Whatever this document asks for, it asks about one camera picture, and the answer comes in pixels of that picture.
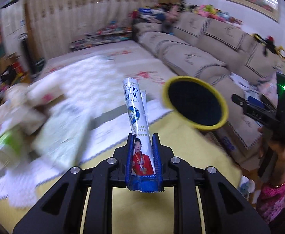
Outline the pink sleeved forearm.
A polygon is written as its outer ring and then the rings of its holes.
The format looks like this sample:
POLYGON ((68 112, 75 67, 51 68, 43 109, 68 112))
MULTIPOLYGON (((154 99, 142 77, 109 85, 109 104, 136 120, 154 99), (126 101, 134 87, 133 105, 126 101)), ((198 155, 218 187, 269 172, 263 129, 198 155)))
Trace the pink sleeved forearm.
POLYGON ((261 186, 256 211, 265 223, 272 222, 283 210, 285 202, 285 152, 277 154, 274 171, 261 186))

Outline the person right hand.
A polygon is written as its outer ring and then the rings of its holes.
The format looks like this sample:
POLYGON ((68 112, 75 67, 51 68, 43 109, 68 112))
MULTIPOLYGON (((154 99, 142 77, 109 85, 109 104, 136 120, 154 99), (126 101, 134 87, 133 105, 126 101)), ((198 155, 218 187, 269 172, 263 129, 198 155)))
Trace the person right hand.
POLYGON ((264 127, 260 127, 258 131, 262 134, 261 145, 259 147, 259 156, 263 157, 264 153, 268 151, 268 148, 273 150, 273 152, 277 155, 273 173, 274 175, 282 175, 285 173, 285 144, 268 139, 268 130, 264 127))

